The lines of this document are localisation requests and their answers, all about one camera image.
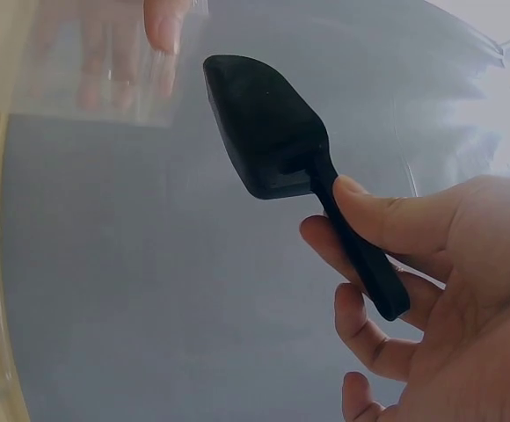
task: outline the blurred hand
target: blurred hand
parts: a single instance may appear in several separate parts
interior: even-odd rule
[[[160,95],[170,96],[175,82],[181,29],[192,0],[41,0],[36,23],[36,60],[45,62],[60,28],[80,20],[82,77],[77,103],[86,110],[100,104],[100,81],[105,71],[108,34],[111,34],[113,104],[127,109],[135,98],[140,57],[139,27],[143,19],[151,46],[167,54],[158,79],[152,81]],[[46,90],[34,75],[32,93]]]
[[[304,239],[350,284],[335,294],[343,342],[373,373],[405,382],[399,403],[376,403],[364,375],[343,384],[346,421],[510,421],[510,179],[482,177],[415,199],[380,199],[348,178],[334,186],[347,221],[399,262],[418,343],[388,338],[367,318],[363,287],[325,217]]]

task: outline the spatula handle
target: spatula handle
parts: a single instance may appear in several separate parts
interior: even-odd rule
[[[333,198],[333,182],[338,173],[327,154],[308,169],[311,190],[319,198],[324,211],[343,245],[346,255],[361,277],[368,297],[380,315],[394,321],[410,309],[410,298],[384,252],[359,236],[341,214]]]

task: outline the gray surface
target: gray surface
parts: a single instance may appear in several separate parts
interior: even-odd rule
[[[211,3],[170,129],[11,120],[4,291],[33,422],[340,420],[342,375],[361,365],[333,330],[341,279],[297,234],[320,207],[244,190],[205,100],[207,54],[283,71],[339,170],[375,193],[510,172],[492,166],[499,135],[453,120],[485,97],[472,78],[501,65],[455,19],[419,1],[248,3]],[[399,384],[373,384],[397,400]]]

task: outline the spatula head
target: spatula head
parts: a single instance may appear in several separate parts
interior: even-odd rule
[[[204,62],[208,97],[229,158],[247,190],[260,199],[310,193],[305,171],[329,154],[327,130],[286,78],[237,55]]]

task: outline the black silicone spatula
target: black silicone spatula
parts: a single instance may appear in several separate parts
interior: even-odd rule
[[[204,73],[224,145],[247,190],[265,200],[314,193],[380,314],[393,321],[409,310],[409,295],[386,255],[357,235],[337,207],[338,174],[319,116],[262,62],[215,55],[204,62]]]

